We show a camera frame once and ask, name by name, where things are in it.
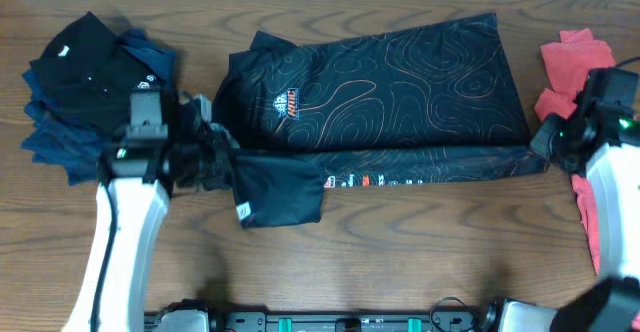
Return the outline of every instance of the wooden table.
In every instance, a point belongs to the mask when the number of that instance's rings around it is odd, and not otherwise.
[[[640,54],[640,0],[0,0],[0,330],[56,330],[84,275],[93,183],[31,163],[20,74],[91,10],[116,32],[145,28],[180,52],[179,87],[213,96],[227,55],[256,30],[296,43],[399,30],[494,11],[532,131],[549,86],[540,45],[590,27],[617,60]],[[558,307],[594,281],[568,177],[326,193],[322,221],[241,230],[230,192],[177,198],[153,258],[148,309],[185,297],[273,310],[427,309],[496,294]]]

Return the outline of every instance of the cable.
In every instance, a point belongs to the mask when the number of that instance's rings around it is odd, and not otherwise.
[[[620,68],[620,67],[622,67],[622,66],[626,66],[626,65],[628,65],[629,63],[633,63],[633,62],[635,62],[635,61],[640,61],[640,56],[638,56],[638,57],[633,57],[633,58],[629,58],[628,60],[624,60],[624,61],[622,61],[622,62],[618,63],[618,64],[616,65],[616,68]]]
[[[116,229],[118,228],[118,214],[116,213],[115,203],[109,194],[109,188],[104,188],[107,193],[107,199],[109,200],[109,207],[111,208],[111,225],[109,226],[109,238],[107,240],[107,248],[104,251],[104,258],[102,259],[102,266],[100,267],[100,274],[98,275],[98,283],[96,285],[96,292],[93,295],[93,307],[91,310],[91,319],[89,319],[90,331],[98,332],[98,325],[100,324],[100,299],[102,298],[102,288],[104,287],[104,279],[107,275],[107,267],[109,266],[109,259],[111,258],[111,250],[113,249],[113,240],[116,237]]]
[[[450,332],[449,331],[445,331],[440,327],[440,322],[436,323],[436,321],[433,319],[433,314],[435,313],[436,308],[438,308],[438,306],[442,303],[442,302],[446,302],[446,301],[456,301],[458,303],[460,303],[462,306],[464,306],[465,308],[468,308],[466,304],[464,304],[464,302],[462,302],[461,300],[459,300],[456,297],[444,297],[443,299],[441,299],[440,301],[436,302],[436,304],[433,306],[433,308],[431,308],[431,311],[429,311],[429,321],[431,322],[431,325],[433,327],[435,327],[438,331],[440,332]],[[476,325],[478,324],[478,319],[474,316],[473,317],[473,324],[471,325],[471,327],[464,329],[460,332],[469,332],[471,330],[475,330]]]

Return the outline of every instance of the red cloth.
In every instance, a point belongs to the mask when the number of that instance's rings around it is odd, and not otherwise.
[[[596,274],[600,274],[600,236],[598,234],[598,207],[593,188],[588,179],[578,175],[571,176],[571,187],[577,195],[576,202],[582,217],[582,225],[587,232],[591,260]]]
[[[545,88],[533,109],[540,121],[544,121],[552,113],[568,119],[577,107],[569,98]]]
[[[607,42],[594,39],[588,28],[560,31],[560,40],[543,45],[540,51],[553,90],[573,101],[590,69],[616,63]]]

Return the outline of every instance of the green connector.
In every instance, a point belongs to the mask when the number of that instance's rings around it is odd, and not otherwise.
[[[278,320],[278,332],[291,332],[292,326],[291,318],[280,318]]]
[[[422,332],[422,320],[419,318],[409,318],[409,332]]]

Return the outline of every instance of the green light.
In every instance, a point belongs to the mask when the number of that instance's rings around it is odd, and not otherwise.
[[[619,119],[618,122],[620,122],[620,126],[622,126],[623,129],[631,127],[631,121],[629,120]]]

